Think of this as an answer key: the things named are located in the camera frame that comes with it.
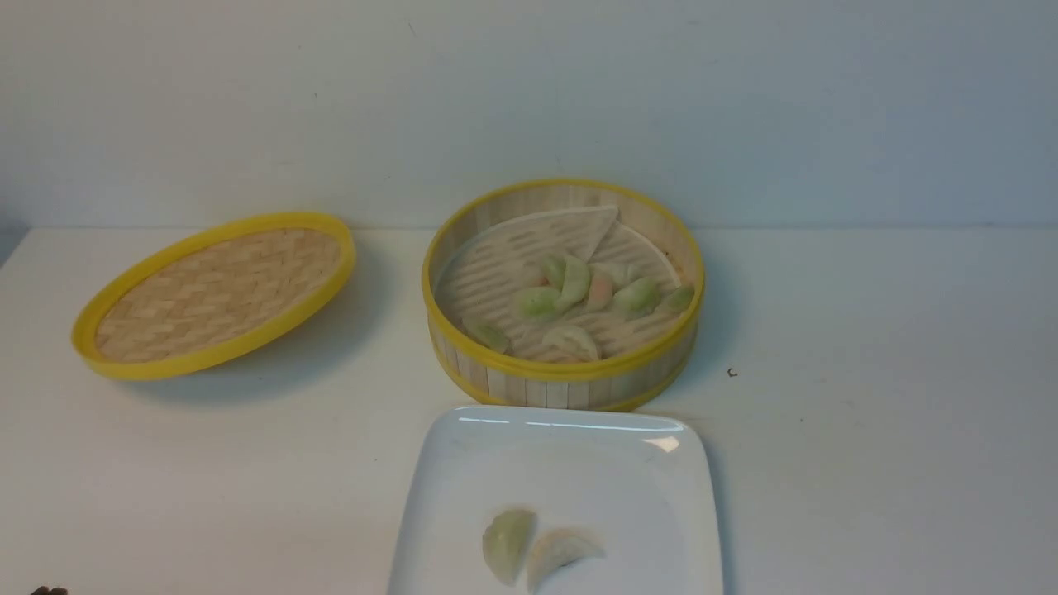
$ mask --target white countertop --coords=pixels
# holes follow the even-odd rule
[[[357,232],[335,302],[227,365],[91,373],[80,307],[187,233],[38,229],[0,269],[0,593],[384,593],[426,429],[470,402],[432,232]],[[694,359],[640,412],[701,435],[729,594],[1055,593],[1058,230],[697,236]]]

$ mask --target bamboo steamer lid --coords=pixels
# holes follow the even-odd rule
[[[235,221],[140,263],[102,290],[74,325],[75,348],[112,378],[203,369],[300,324],[352,270],[348,228],[316,213]]]

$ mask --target white plate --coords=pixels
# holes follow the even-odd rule
[[[539,595],[723,595],[709,463],[667,417],[515,407],[445,413],[419,455],[389,595],[526,593],[501,584],[481,534],[511,507],[536,536],[579,527],[606,551],[561,569]]]

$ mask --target steamer basket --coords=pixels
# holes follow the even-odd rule
[[[617,208],[620,213],[615,229],[625,226],[644,237],[668,257],[680,282],[694,287],[694,300],[679,317],[643,323],[640,326],[656,331],[644,330],[634,346],[618,345],[612,357],[588,363],[497,354],[464,335],[457,326],[458,320],[450,320],[442,308],[444,300],[435,294],[435,287],[450,264],[461,258],[479,234],[487,230],[491,230],[490,235],[510,234],[508,228],[512,226],[498,226],[527,215],[562,210],[600,212],[606,211],[599,209],[604,206]],[[608,235],[597,237],[598,230],[591,224],[580,229],[581,244],[566,246],[578,256],[585,257],[585,250],[590,255],[600,241],[609,240]],[[514,244],[518,237],[510,236],[509,242]],[[694,344],[705,280],[697,244],[667,209],[618,186],[554,179],[500,188],[453,215],[426,252],[422,292],[437,359],[452,380],[474,399],[487,404],[631,411],[661,393],[686,365]]]

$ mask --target yellow rim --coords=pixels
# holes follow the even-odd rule
[[[334,273],[302,302],[243,335],[206,348],[165,360],[122,363],[108,360],[95,347],[95,332],[108,311],[130,289],[156,271],[214,244],[279,228],[305,228],[325,233],[339,242],[339,266]],[[232,221],[178,241],[135,264],[110,282],[85,306],[74,322],[74,349],[95,372],[120,380],[157,380],[204,369],[248,354],[305,322],[345,285],[357,262],[352,234],[341,219],[323,213],[273,213]]]
[[[473,384],[468,382],[463,377],[456,374],[456,372],[452,369],[449,366],[449,364],[444,361],[444,358],[441,356],[441,353],[437,350],[437,344],[434,344],[434,354],[437,355],[437,363],[441,364],[441,369],[444,371],[444,374],[448,374],[449,378],[451,378],[452,381],[455,382],[456,385],[462,390],[462,392],[470,395],[470,397],[475,401],[481,404],[503,404],[503,405],[514,404],[507,401],[501,401],[493,397],[489,393],[482,392],[477,386],[474,386]],[[676,365],[676,368],[673,369],[672,373],[669,374],[669,376],[665,376],[664,379],[661,382],[659,382],[656,386],[654,386],[653,389],[646,391],[641,395],[636,395],[635,397],[624,401],[618,401],[616,403],[606,404],[600,408],[589,408],[589,409],[592,409],[592,411],[620,411],[620,412],[636,410],[645,402],[654,399],[654,397],[660,395],[662,391],[668,389],[669,385],[676,380],[676,377],[678,377],[679,374],[683,372],[683,368],[687,366],[687,362],[690,361],[690,359],[691,359],[691,353],[690,350],[688,350],[688,354],[683,356],[683,359],[679,361],[679,364]]]
[[[643,345],[642,347],[636,349],[635,351],[618,356],[616,358],[609,358],[598,362],[588,363],[548,363],[548,362],[534,362],[528,360],[521,360],[513,358],[511,356],[505,356],[503,354],[497,354],[481,345],[477,341],[474,341],[470,337],[463,335],[451,321],[441,312],[440,306],[437,305],[437,301],[434,300],[433,287],[430,283],[430,263],[433,260],[437,246],[440,244],[441,238],[443,238],[452,227],[461,219],[467,213],[472,211],[477,205],[488,202],[498,196],[509,194],[516,191],[522,191],[526,188],[532,188],[537,186],[550,186],[559,184],[574,184],[581,186],[589,186],[607,190],[617,194],[624,195],[627,198],[635,200],[653,211],[656,211],[664,218],[669,219],[673,226],[679,230],[680,235],[688,242],[689,246],[694,250],[695,262],[697,264],[697,282],[694,287],[694,298],[691,301],[691,306],[680,315],[676,324],[669,332],[662,335],[661,337],[651,341],[650,343]],[[459,348],[462,353],[473,357],[475,360],[481,362],[482,364],[496,369],[498,372],[504,372],[506,374],[512,374],[522,377],[531,377],[539,380],[547,381],[579,381],[579,380],[595,380],[598,378],[605,378],[607,376],[616,376],[635,369],[651,359],[653,359],[659,353],[665,351],[671,348],[683,332],[694,325],[694,321],[697,320],[698,310],[701,307],[701,296],[706,291],[706,267],[701,260],[701,251],[698,250],[698,244],[694,240],[694,236],[687,229],[687,226],[679,220],[678,217],[673,215],[668,209],[661,206],[657,202],[646,198],[645,196],[623,188],[620,186],[615,186],[613,184],[607,184],[604,182],[597,182],[594,180],[582,180],[577,178],[552,178],[546,180],[531,180],[528,182],[523,182],[519,184],[514,184],[511,186],[503,187],[493,191],[482,197],[479,197],[466,206],[460,209],[449,218],[448,221],[441,226],[441,229],[437,231],[434,235],[434,240],[430,242],[430,249],[426,250],[426,257],[422,263],[422,298],[426,303],[426,311],[430,317],[437,323],[437,327],[440,329],[441,333],[452,342],[453,345]]]

